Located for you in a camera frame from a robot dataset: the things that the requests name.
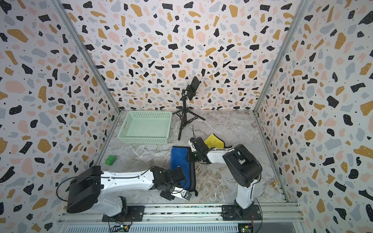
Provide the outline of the yellow grey dishcloth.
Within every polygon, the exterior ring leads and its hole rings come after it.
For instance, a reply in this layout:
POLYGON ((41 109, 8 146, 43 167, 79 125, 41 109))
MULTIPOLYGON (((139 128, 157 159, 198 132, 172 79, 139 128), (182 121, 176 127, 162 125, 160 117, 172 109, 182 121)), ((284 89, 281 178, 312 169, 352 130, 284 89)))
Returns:
POLYGON ((209 149, 228 149, 232 146, 227 146, 225 142, 218 138, 215 134, 211 134, 207 139, 204 140, 204 143, 208 146, 209 149))

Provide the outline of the blue grey dishcloth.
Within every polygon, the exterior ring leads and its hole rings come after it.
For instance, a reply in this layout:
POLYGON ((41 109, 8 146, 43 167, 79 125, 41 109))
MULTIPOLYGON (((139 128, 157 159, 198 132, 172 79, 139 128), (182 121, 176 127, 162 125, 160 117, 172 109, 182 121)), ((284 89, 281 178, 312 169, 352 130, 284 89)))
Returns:
POLYGON ((173 146, 171 150, 171 170, 181 168, 185 175, 185 180, 182 181, 181 187, 189 192, 194 192, 194 195, 198 196, 196 190, 196 171, 194 162, 189 161, 191 154, 190 147, 173 146))

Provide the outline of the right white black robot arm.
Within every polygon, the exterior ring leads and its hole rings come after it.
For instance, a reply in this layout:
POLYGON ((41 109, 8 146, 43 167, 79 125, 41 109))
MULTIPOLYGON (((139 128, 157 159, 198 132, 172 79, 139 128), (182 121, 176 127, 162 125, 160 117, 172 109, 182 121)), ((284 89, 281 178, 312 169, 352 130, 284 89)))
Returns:
POLYGON ((191 138, 191 162, 202 164, 225 164, 238 184, 235 206, 239 210, 251 208, 254 187, 260 182, 262 165, 247 148, 239 144, 227 149, 209 148, 202 138, 191 138))

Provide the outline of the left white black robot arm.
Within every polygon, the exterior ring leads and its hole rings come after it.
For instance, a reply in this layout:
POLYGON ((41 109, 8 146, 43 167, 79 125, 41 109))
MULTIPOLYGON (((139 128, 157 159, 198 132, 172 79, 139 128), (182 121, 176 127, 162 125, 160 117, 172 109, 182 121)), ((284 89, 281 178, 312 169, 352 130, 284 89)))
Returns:
POLYGON ((129 190, 158 190, 161 197, 190 200, 184 188, 187 179, 182 168, 166 170, 152 166, 140 172, 109 172, 93 166, 74 177, 69 186, 67 212, 75 214, 92 209, 108 217, 125 216, 127 200, 117 192, 129 190))

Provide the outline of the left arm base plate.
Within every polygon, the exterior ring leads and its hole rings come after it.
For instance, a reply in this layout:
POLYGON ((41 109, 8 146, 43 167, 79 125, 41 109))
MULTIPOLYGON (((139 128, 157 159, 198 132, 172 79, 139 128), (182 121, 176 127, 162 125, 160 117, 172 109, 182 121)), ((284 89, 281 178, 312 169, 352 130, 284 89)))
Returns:
POLYGON ((145 210, 145 206, 142 205, 135 205, 135 206, 128 206, 127 200, 123 196, 119 196, 121 199, 121 212, 115 216, 109 217, 107 215, 103 215, 102 222, 116 222, 116 221, 130 221, 130 222, 141 222, 143 219, 143 214, 145 210))

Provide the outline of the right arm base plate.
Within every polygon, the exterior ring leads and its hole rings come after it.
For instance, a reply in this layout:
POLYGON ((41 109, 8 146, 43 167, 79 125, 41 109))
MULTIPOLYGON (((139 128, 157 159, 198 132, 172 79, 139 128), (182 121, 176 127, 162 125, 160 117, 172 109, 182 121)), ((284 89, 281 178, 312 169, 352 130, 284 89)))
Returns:
POLYGON ((261 210, 259 205, 251 204, 248 208, 242 209, 238 204, 222 205, 221 216, 224 221, 256 221, 262 220, 261 210))

